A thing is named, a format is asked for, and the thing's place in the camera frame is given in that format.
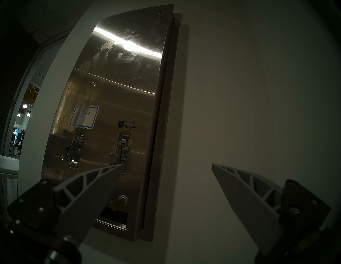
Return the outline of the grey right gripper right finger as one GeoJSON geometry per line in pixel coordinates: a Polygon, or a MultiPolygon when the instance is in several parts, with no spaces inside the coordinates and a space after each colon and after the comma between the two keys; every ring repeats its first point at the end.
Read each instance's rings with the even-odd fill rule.
{"type": "Polygon", "coordinates": [[[212,164],[211,170],[257,245],[256,257],[295,257],[319,238],[331,208],[297,181],[280,187],[237,168],[212,164]]]}

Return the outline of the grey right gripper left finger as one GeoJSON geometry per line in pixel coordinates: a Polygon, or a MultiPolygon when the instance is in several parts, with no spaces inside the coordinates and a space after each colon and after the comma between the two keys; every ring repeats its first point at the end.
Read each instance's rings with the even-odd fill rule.
{"type": "Polygon", "coordinates": [[[8,207],[12,220],[41,234],[81,243],[104,209],[124,171],[114,164],[72,176],[54,186],[42,179],[8,207]]]}

